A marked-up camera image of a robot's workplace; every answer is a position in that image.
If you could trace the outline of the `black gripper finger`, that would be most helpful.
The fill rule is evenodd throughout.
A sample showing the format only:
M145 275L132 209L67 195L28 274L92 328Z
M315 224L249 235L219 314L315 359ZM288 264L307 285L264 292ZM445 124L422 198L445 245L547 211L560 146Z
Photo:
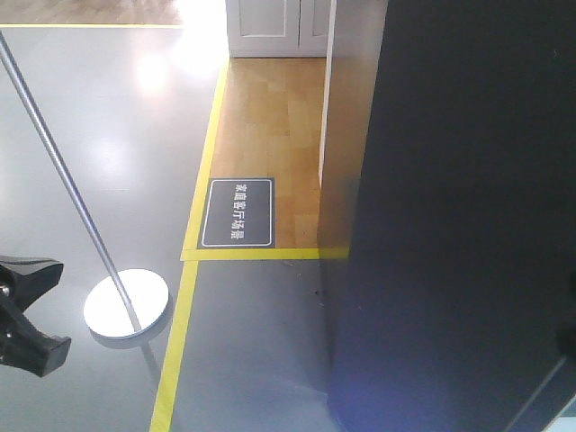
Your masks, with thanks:
M7 296L1 295L1 365L44 377L60 368L72 339L37 330Z
M1 256L1 317L11 303L24 312L60 280L64 264L50 258Z

